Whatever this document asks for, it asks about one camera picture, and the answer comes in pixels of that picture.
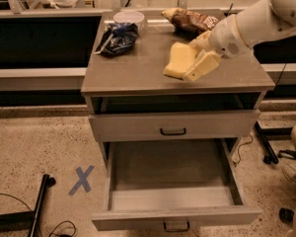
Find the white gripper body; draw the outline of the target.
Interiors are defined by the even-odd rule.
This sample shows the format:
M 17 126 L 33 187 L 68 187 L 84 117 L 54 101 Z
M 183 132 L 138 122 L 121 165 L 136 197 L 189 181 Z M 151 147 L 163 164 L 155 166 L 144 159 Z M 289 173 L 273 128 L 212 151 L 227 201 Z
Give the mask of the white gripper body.
M 250 29 L 248 16 L 233 14 L 214 27 L 209 43 L 224 58 L 234 58 L 250 50 Z

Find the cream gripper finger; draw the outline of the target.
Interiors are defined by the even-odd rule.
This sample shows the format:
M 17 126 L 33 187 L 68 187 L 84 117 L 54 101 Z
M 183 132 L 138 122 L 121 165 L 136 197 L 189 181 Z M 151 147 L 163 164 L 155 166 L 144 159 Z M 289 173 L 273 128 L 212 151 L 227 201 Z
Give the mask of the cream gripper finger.
M 198 50 L 203 50 L 203 49 L 210 50 L 211 49 L 211 45 L 209 42 L 210 35 L 211 35 L 211 32 L 206 31 L 201 35 L 199 35 L 196 39 L 193 39 L 188 45 Z
M 221 55 L 215 51 L 202 50 L 193 65 L 184 73 L 185 81 L 195 81 L 216 69 L 221 62 Z

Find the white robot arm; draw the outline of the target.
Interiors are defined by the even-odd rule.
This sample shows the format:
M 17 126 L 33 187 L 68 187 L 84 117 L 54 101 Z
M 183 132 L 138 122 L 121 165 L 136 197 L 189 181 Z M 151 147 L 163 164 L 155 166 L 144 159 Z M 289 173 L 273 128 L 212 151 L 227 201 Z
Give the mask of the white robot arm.
M 183 79 L 194 81 L 219 66 L 222 58 L 234 58 L 255 45 L 296 35 L 296 0 L 260 0 L 238 14 L 220 21 L 208 34 L 190 45 L 199 50 Z

